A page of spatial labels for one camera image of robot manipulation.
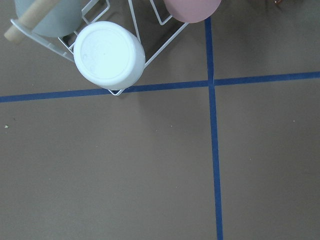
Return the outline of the white plastic cup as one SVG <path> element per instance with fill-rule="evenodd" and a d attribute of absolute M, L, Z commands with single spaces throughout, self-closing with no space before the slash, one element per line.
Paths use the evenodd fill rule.
<path fill-rule="evenodd" d="M 111 91 L 134 85 L 146 63 L 138 38 L 111 21 L 97 21 L 84 27 L 76 37 L 73 57 L 83 77 Z"/>

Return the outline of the pink plastic cup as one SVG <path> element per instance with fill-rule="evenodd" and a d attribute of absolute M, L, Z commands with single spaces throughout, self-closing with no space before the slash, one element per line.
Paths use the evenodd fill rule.
<path fill-rule="evenodd" d="M 164 0 L 168 12 L 183 23 L 198 23 L 210 17 L 221 0 Z"/>

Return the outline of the grey-blue plastic cup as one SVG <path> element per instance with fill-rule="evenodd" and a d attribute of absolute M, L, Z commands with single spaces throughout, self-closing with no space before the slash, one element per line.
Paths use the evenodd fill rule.
<path fill-rule="evenodd" d="M 24 26 L 44 37 L 67 36 L 73 33 L 82 22 L 81 5 L 80 0 L 61 0 L 34 28 Z"/>

